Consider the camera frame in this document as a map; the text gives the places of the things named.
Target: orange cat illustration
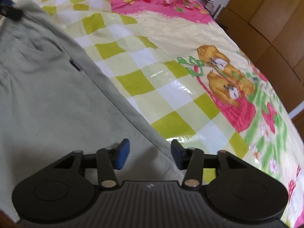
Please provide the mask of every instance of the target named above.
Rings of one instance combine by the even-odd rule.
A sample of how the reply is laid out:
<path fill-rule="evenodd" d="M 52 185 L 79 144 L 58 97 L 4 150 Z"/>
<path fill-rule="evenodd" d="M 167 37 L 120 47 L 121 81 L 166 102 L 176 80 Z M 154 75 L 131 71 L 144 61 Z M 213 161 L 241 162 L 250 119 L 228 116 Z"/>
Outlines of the orange cat illustration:
<path fill-rule="evenodd" d="M 199 59 L 207 66 L 217 66 L 223 74 L 227 75 L 229 81 L 244 91 L 246 96 L 250 96 L 255 92 L 253 83 L 248 80 L 241 71 L 231 65 L 229 58 L 219 52 L 214 45 L 202 45 L 198 47 L 197 54 Z"/>
<path fill-rule="evenodd" d="M 236 99 L 241 97 L 241 94 L 236 86 L 229 83 L 224 77 L 213 73 L 213 71 L 207 75 L 207 78 L 209 81 L 210 90 L 224 104 L 232 104 L 235 107 L 239 106 Z"/>

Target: yellow-green checkered pattern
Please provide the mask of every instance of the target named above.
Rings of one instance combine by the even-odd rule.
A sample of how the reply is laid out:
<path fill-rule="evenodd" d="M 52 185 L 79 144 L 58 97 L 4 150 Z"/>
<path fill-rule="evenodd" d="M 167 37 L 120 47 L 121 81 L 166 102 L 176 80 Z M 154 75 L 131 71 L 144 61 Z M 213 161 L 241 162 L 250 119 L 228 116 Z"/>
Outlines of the yellow-green checkered pattern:
<path fill-rule="evenodd" d="M 168 141 L 245 158 L 248 146 L 200 84 L 140 33 L 109 0 L 33 0 L 74 38 L 124 97 Z M 206 170 L 209 182 L 214 171 Z"/>

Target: black plastic device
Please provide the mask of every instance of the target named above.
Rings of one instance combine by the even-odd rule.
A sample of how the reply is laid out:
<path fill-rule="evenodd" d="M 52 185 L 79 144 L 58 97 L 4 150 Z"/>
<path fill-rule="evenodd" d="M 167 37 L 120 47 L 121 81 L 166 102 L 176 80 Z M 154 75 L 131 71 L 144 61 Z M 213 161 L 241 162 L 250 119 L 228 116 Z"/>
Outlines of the black plastic device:
<path fill-rule="evenodd" d="M 127 159 L 130 142 L 84 155 L 74 151 L 19 183 L 13 204 L 26 228 L 286 228 L 280 221 L 288 201 L 285 187 L 227 151 L 217 155 L 185 149 L 171 153 L 187 170 L 177 181 L 124 181 L 114 169 Z M 97 168 L 98 186 L 84 178 Z M 217 177 L 202 185 L 203 169 Z"/>
<path fill-rule="evenodd" d="M 18 21 L 22 18 L 23 12 L 21 9 L 13 7 L 12 0 L 0 0 L 0 14 L 11 20 Z"/>

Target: round black pad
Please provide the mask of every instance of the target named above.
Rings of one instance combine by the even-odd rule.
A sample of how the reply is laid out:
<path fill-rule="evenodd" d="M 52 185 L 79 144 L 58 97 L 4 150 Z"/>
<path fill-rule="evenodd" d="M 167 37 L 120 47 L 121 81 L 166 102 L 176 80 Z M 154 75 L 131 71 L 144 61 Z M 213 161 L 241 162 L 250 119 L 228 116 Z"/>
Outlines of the round black pad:
<path fill-rule="evenodd" d="M 34 188 L 34 195 L 46 202 L 60 200 L 69 192 L 69 187 L 61 182 L 48 181 L 38 184 Z"/>
<path fill-rule="evenodd" d="M 288 201 L 280 182 L 255 169 L 225 171 L 207 186 L 206 196 L 219 213 L 243 223 L 280 218 Z"/>
<path fill-rule="evenodd" d="M 35 174 L 18 184 L 12 196 L 16 211 L 36 222 L 69 219 L 87 208 L 95 196 L 93 185 L 70 170 Z"/>

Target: metal rivet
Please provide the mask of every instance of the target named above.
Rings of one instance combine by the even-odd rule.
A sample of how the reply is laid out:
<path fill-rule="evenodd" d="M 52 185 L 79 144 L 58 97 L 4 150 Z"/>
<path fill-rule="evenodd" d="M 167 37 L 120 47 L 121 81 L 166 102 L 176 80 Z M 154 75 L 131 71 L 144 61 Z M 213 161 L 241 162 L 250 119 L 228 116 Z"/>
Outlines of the metal rivet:
<path fill-rule="evenodd" d="M 112 188 L 116 186 L 116 182 L 113 180 L 104 180 L 101 182 L 101 186 L 104 188 Z"/>
<path fill-rule="evenodd" d="M 196 179 L 188 179 L 185 181 L 185 185 L 191 188 L 199 186 L 199 181 Z"/>

